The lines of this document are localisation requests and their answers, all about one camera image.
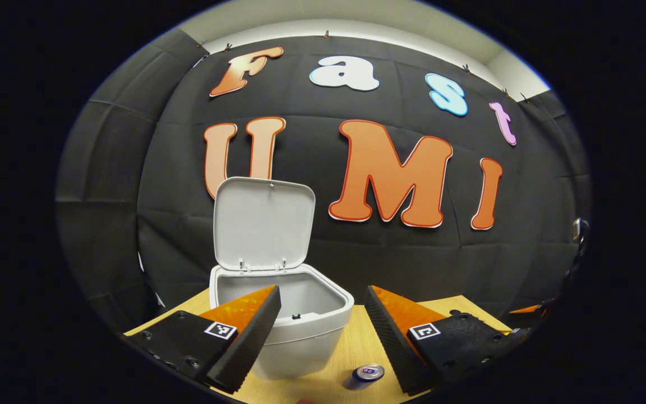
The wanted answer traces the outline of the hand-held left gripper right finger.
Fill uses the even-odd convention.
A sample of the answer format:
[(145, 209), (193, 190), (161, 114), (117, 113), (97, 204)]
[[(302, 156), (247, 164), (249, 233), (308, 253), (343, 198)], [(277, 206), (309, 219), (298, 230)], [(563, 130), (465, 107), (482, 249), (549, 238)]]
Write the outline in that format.
[(403, 393), (448, 388), (506, 356), (529, 337), (508, 333), (467, 312), (448, 315), (377, 286), (368, 286), (367, 315)]

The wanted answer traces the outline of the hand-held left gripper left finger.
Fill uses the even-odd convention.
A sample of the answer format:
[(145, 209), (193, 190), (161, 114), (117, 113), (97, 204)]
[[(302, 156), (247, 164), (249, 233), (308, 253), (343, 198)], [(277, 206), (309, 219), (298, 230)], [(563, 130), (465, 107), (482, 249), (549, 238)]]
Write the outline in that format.
[(280, 287), (267, 286), (200, 314), (177, 310), (124, 341), (184, 378), (233, 394), (251, 371), (281, 306)]

